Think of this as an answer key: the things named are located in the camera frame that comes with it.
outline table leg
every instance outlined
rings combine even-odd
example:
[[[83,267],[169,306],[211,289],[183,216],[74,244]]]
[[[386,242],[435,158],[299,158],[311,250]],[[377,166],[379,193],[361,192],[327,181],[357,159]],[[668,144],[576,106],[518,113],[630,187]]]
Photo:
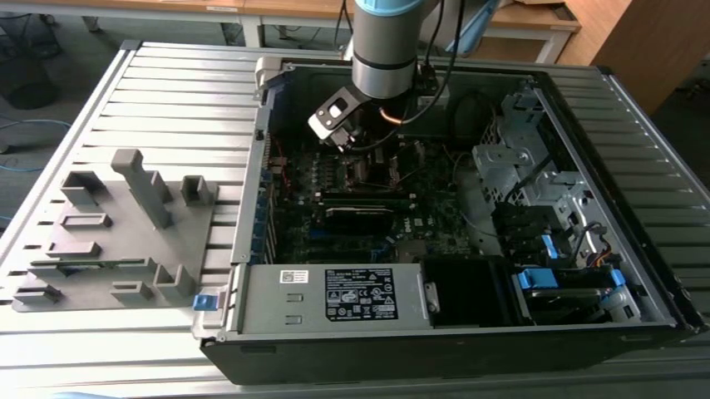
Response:
[[[84,25],[90,32],[99,32],[102,27],[99,26],[99,17],[82,17]]]
[[[239,46],[241,25],[239,23],[222,22],[222,36],[229,46]]]
[[[263,47],[265,35],[263,25],[259,15],[242,15],[242,26],[245,27],[245,43],[247,47]]]
[[[286,40],[289,38],[289,31],[286,29],[285,25],[278,25],[277,29],[279,29],[279,39]]]
[[[572,33],[566,31],[552,32],[550,38],[545,42],[545,46],[542,46],[542,50],[537,56],[536,62],[542,64],[554,64],[557,62],[557,58],[560,58],[570,35]]]

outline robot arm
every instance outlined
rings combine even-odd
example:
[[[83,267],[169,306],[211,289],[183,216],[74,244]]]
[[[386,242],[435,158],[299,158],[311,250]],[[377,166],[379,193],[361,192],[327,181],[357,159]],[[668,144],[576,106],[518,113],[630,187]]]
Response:
[[[427,40],[439,38],[446,43],[447,37],[453,44],[451,64],[459,50],[459,41],[470,41],[470,47],[483,35],[498,0],[357,0],[354,36],[353,36],[353,85],[343,87],[323,106],[313,114],[309,124],[318,137],[341,151],[349,150],[362,134],[362,119],[385,118],[393,125],[403,125],[414,121],[437,102],[443,91],[447,76],[439,82],[434,68],[425,63],[418,64],[418,40],[422,27],[429,32]],[[466,31],[470,27],[479,32],[466,36],[463,19],[469,18]],[[443,28],[449,35],[438,36],[435,26]],[[423,110],[418,110],[414,118],[401,120],[387,115],[385,108],[405,108],[405,97],[414,91],[414,96],[434,96]],[[378,110],[381,116],[357,113],[363,105]]]

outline floor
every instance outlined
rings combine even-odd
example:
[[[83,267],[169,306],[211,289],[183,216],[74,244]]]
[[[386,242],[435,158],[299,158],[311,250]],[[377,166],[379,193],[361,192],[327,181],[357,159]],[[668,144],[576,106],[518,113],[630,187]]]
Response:
[[[151,42],[225,45],[219,23],[146,21],[122,18],[100,18],[102,31],[90,33],[79,17],[56,16],[55,34],[63,46],[63,54],[47,60],[51,80],[62,90],[60,100],[34,111],[15,110],[0,97],[0,126],[8,116],[16,120],[58,119],[72,122],[90,98],[95,85],[111,63],[115,53],[127,39]],[[281,40],[275,27],[266,27],[266,45],[270,47],[331,50],[335,29],[289,28],[291,39]],[[239,33],[237,43],[243,46]],[[338,45],[350,40],[350,33],[341,30]],[[42,167],[63,139],[64,129],[52,125],[20,125],[0,130],[0,140],[12,146],[8,154],[0,155],[0,165],[12,168]],[[28,194],[40,172],[18,173],[0,170],[0,233]]]

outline barcode sticker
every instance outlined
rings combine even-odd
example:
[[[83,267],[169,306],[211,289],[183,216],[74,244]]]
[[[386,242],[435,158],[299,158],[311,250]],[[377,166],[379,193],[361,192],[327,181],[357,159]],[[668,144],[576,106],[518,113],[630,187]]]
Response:
[[[209,11],[237,12],[237,7],[213,7],[207,6]]]
[[[307,270],[282,270],[279,282],[282,284],[306,284],[309,283]]]

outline blue cable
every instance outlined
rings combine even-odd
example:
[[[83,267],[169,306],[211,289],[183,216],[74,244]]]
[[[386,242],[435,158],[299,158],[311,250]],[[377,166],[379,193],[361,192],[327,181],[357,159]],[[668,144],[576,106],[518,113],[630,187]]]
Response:
[[[43,170],[44,168],[30,168],[30,169],[19,169],[19,168],[11,168],[8,166],[0,165],[0,170],[7,170],[8,172],[38,172],[39,170]]]
[[[0,114],[0,118],[7,119],[11,121],[7,125],[0,126],[0,130],[6,129],[11,126],[20,125],[23,123],[55,123],[58,125],[62,125],[67,128],[67,130],[71,129],[71,124],[64,121],[56,121],[54,119],[28,119],[27,121],[19,121],[16,119],[10,118],[8,116]],[[19,168],[11,168],[8,166],[0,165],[0,170],[7,170],[8,172],[38,172],[39,170],[43,170],[44,168],[30,168],[30,169],[19,169]]]
[[[54,119],[28,119],[27,121],[14,121],[8,123],[7,125],[0,126],[0,130],[11,126],[20,125],[23,123],[56,123],[58,125],[64,126],[67,130],[71,128],[71,124],[64,121],[55,121]]]

